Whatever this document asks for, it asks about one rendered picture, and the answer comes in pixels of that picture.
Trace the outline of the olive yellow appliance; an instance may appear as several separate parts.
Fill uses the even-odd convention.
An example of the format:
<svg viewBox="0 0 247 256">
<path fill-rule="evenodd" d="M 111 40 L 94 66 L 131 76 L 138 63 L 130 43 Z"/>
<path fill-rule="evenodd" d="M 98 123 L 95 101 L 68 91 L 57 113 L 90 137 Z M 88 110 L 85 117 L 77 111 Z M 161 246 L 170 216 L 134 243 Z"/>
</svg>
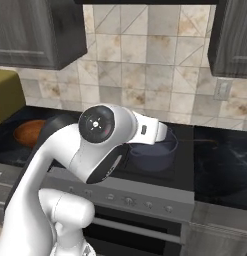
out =
<svg viewBox="0 0 247 256">
<path fill-rule="evenodd" d="M 22 84 L 15 71 L 0 70 L 0 124 L 26 105 Z"/>
</svg>

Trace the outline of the black hob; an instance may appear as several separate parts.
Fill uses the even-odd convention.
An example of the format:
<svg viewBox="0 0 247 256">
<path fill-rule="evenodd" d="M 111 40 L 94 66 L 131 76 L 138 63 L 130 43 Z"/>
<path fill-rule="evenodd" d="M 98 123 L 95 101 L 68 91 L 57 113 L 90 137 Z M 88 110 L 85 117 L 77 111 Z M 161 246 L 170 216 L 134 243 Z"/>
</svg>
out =
<svg viewBox="0 0 247 256">
<path fill-rule="evenodd" d="M 190 125 L 166 123 L 178 139 L 173 165 L 161 172 L 142 171 L 130 160 L 130 145 L 123 147 L 124 156 L 110 178 L 120 178 L 135 182 L 194 191 L 194 127 Z"/>
</svg>

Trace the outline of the black range hood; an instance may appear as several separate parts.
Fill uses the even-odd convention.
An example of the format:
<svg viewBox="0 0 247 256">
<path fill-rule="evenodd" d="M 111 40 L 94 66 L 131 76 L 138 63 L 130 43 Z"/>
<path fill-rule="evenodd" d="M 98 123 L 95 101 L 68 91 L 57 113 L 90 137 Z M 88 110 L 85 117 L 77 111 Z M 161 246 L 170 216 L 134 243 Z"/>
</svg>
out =
<svg viewBox="0 0 247 256">
<path fill-rule="evenodd" d="M 216 5 L 219 0 L 74 0 L 76 4 Z"/>
</svg>

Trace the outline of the dark grey cabinet door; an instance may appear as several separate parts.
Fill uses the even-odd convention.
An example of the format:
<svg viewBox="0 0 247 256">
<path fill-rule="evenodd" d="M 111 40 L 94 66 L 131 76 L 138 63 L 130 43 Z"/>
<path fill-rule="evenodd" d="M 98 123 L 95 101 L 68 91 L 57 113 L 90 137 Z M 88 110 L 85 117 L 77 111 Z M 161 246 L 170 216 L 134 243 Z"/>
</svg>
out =
<svg viewBox="0 0 247 256">
<path fill-rule="evenodd" d="M 0 0 L 0 66 L 58 70 L 59 0 Z"/>
<path fill-rule="evenodd" d="M 229 0 L 224 32 L 226 74 L 247 78 L 247 0 Z"/>
</svg>

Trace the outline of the brown wooden bowl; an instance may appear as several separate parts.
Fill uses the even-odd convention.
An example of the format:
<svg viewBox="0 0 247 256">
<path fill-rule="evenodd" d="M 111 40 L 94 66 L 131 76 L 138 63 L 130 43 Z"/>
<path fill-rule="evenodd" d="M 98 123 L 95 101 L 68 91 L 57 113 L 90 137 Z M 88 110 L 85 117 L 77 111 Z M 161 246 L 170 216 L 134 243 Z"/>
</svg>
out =
<svg viewBox="0 0 247 256">
<path fill-rule="evenodd" d="M 33 148 L 36 143 L 45 120 L 30 120 L 18 126 L 14 132 L 14 139 L 23 146 Z"/>
</svg>

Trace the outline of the grey drawer front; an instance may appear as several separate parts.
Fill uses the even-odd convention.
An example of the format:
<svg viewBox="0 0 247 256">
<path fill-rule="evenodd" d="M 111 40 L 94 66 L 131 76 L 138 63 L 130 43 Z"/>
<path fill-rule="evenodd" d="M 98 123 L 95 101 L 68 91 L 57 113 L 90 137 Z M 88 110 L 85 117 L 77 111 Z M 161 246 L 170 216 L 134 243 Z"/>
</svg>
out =
<svg viewBox="0 0 247 256">
<path fill-rule="evenodd" d="M 4 205 L 22 168 L 0 163 L 0 226 L 3 225 Z"/>
</svg>

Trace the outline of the dark blue-grey pot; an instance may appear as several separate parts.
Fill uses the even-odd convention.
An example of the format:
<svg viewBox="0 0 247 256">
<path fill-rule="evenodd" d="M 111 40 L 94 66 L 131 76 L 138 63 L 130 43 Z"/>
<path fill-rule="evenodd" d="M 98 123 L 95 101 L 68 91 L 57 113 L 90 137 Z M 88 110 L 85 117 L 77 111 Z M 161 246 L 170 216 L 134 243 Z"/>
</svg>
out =
<svg viewBox="0 0 247 256">
<path fill-rule="evenodd" d="M 166 138 L 154 145 L 131 144 L 129 158 L 142 171 L 161 172 L 173 165 L 178 145 L 177 137 L 169 128 Z"/>
</svg>

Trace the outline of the dark grey wall cabinet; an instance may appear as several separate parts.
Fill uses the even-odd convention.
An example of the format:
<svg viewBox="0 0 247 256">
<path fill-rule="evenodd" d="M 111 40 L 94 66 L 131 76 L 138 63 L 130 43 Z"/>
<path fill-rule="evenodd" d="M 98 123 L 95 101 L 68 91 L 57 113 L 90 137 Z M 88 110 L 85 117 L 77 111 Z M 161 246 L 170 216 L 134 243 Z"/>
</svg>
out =
<svg viewBox="0 0 247 256">
<path fill-rule="evenodd" d="M 227 3 L 229 0 L 219 0 L 216 6 L 214 21 L 208 47 L 208 61 L 211 74 L 215 77 L 234 78 L 225 71 L 225 20 L 227 15 Z"/>
<path fill-rule="evenodd" d="M 59 0 L 53 18 L 61 70 L 87 53 L 83 4 Z"/>
</svg>

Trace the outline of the grey base cabinet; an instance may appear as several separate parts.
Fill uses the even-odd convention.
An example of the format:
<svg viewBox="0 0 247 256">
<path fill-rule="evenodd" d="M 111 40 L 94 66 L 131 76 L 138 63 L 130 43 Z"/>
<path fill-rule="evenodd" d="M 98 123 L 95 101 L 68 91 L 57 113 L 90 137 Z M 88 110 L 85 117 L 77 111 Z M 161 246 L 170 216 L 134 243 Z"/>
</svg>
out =
<svg viewBox="0 0 247 256">
<path fill-rule="evenodd" d="M 247 210 L 196 202 L 180 256 L 247 256 Z"/>
</svg>

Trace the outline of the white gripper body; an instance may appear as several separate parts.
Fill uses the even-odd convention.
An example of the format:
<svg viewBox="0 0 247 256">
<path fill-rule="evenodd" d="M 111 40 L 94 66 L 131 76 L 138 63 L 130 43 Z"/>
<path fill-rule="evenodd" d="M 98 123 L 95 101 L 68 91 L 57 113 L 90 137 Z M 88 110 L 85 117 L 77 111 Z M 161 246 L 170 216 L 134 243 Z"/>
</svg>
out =
<svg viewBox="0 0 247 256">
<path fill-rule="evenodd" d="M 166 139 L 168 126 L 162 122 L 158 123 L 158 131 L 156 136 L 157 142 L 162 142 Z"/>
</svg>

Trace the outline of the steel oven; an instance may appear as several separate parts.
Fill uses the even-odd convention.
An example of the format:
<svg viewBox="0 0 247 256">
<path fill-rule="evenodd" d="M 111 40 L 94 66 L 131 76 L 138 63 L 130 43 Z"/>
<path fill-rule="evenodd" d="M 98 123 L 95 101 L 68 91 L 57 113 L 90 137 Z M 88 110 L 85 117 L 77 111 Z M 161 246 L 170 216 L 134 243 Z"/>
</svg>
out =
<svg viewBox="0 0 247 256">
<path fill-rule="evenodd" d="M 159 231 L 181 238 L 181 244 L 138 235 L 126 231 L 90 224 L 84 235 L 96 252 L 102 256 L 180 256 L 185 244 L 184 230 L 191 220 L 194 210 L 194 193 L 163 186 L 140 183 L 120 178 L 87 185 L 77 180 L 62 168 L 53 168 L 47 173 L 42 184 L 44 188 L 68 192 L 74 188 L 74 195 L 84 197 L 95 205 L 95 217 L 123 224 Z M 92 196 L 84 190 L 92 190 Z M 107 200 L 113 194 L 115 199 Z M 128 206 L 124 199 L 130 197 L 134 204 Z M 152 209 L 144 203 L 152 202 Z M 172 206 L 167 213 L 165 206 Z"/>
</svg>

